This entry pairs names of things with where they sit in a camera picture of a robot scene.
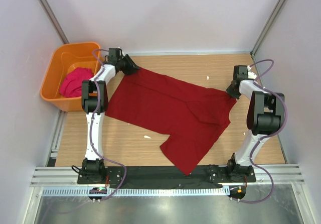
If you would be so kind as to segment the dark red t-shirt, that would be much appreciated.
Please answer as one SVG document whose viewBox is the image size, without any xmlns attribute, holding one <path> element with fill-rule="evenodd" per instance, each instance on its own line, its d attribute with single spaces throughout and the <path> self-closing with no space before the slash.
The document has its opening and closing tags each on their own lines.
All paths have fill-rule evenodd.
<svg viewBox="0 0 321 224">
<path fill-rule="evenodd" d="M 161 151 L 189 175 L 229 126 L 236 102 L 224 91 L 142 68 L 123 77 L 106 116 L 168 135 Z"/>
</svg>

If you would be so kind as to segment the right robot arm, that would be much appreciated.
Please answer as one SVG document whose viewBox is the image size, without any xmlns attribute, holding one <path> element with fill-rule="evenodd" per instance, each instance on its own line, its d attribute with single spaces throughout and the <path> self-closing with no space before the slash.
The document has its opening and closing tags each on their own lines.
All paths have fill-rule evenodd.
<svg viewBox="0 0 321 224">
<path fill-rule="evenodd" d="M 233 80 L 226 89 L 233 98 L 238 99 L 244 95 L 250 100 L 246 118 L 248 133 L 226 167 L 226 176 L 233 182 L 243 181 L 254 174 L 253 163 L 259 150 L 267 140 L 283 129 L 287 120 L 284 94 L 260 86 L 256 77 L 249 66 L 236 65 Z"/>
</svg>

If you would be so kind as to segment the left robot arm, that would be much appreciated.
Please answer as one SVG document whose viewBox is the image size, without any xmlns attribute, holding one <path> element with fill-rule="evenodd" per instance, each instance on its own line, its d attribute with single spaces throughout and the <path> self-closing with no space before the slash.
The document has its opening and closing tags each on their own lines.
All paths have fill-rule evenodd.
<svg viewBox="0 0 321 224">
<path fill-rule="evenodd" d="M 121 48 L 110 48 L 105 60 L 101 61 L 93 51 L 93 56 L 100 63 L 99 71 L 89 80 L 82 81 L 81 104 L 87 120 L 87 147 L 84 160 L 78 172 L 79 184 L 100 184 L 107 178 L 104 165 L 106 160 L 102 150 L 102 127 L 105 112 L 108 109 L 107 84 L 118 72 L 131 75 L 140 70 L 131 57 Z"/>
</svg>

